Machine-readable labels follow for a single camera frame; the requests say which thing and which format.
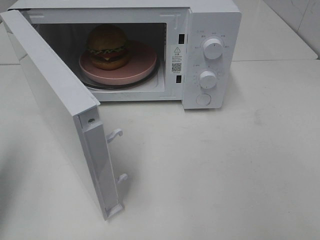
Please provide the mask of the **burger with lettuce and tomato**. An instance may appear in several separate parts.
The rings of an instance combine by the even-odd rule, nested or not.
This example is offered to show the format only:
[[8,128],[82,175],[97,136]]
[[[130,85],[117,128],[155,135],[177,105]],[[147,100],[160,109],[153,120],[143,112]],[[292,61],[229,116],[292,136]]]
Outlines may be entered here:
[[91,63],[106,71],[125,66],[132,56],[125,32],[111,24],[95,27],[88,35],[86,49]]

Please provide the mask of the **upper white round knob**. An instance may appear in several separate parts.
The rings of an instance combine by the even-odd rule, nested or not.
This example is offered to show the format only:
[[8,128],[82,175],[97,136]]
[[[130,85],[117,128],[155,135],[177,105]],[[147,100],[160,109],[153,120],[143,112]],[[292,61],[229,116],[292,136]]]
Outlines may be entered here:
[[217,36],[211,36],[203,42],[203,54],[209,60],[219,58],[223,53],[223,41]]

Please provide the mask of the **white warning sticker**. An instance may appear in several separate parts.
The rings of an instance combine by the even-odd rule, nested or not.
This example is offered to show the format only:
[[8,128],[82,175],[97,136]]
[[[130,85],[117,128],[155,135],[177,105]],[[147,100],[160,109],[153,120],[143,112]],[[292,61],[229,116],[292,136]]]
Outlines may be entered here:
[[174,74],[181,74],[183,72],[184,58],[186,48],[184,44],[175,44],[170,47],[170,64],[169,69]]

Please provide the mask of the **white microwave oven body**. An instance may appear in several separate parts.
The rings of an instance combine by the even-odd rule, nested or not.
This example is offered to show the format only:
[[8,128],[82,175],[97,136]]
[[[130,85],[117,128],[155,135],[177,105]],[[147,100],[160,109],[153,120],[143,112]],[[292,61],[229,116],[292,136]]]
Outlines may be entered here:
[[[85,86],[101,102],[181,101],[185,109],[214,109],[223,104],[242,14],[231,0],[19,0],[19,11],[81,81],[79,59],[87,52],[90,32],[99,25],[121,28],[129,40],[152,47],[160,66],[144,84],[118,90]],[[203,43],[223,42],[219,58],[207,59]],[[182,73],[170,70],[171,45],[185,45]],[[217,84],[200,86],[200,74],[212,71]],[[200,94],[211,96],[199,105]]]

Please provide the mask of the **lower white round knob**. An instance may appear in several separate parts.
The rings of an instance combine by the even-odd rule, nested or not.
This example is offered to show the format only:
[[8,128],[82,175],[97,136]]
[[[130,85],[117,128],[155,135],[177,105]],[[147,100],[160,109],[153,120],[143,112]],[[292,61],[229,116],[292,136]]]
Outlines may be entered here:
[[199,76],[199,84],[203,89],[212,89],[217,85],[216,74],[211,70],[203,71]]

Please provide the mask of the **white round knob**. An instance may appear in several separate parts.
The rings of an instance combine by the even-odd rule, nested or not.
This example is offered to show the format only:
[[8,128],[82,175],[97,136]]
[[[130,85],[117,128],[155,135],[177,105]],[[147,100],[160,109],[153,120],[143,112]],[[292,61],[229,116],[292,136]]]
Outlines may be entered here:
[[217,36],[211,36],[203,42],[203,54],[209,60],[219,58],[223,53],[223,41]]
[[203,89],[212,89],[217,85],[216,74],[211,70],[203,71],[199,76],[199,84]]

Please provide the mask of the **round white door button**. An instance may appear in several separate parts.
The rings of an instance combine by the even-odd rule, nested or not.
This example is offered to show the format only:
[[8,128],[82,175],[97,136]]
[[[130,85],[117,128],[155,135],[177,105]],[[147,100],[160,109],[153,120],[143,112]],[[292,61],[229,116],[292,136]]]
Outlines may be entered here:
[[207,106],[211,102],[211,96],[209,94],[206,94],[206,93],[199,94],[196,97],[196,102],[197,102],[198,105]]

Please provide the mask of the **pink round plate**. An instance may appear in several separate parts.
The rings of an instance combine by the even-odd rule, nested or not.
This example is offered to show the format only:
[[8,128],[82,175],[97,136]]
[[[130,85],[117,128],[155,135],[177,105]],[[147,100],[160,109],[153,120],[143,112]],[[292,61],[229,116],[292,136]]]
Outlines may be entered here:
[[152,47],[135,40],[131,42],[130,53],[131,58],[128,63],[114,70],[103,70],[94,66],[86,52],[81,55],[78,62],[82,72],[94,82],[109,86],[128,85],[151,74],[158,59]]

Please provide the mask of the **white microwave door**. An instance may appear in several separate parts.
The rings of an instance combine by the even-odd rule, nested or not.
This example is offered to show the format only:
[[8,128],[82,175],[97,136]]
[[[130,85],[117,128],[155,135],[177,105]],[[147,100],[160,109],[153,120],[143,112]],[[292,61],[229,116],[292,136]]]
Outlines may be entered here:
[[123,134],[105,134],[99,101],[18,11],[1,19],[47,124],[63,147],[94,203],[108,219],[123,209],[108,144]]

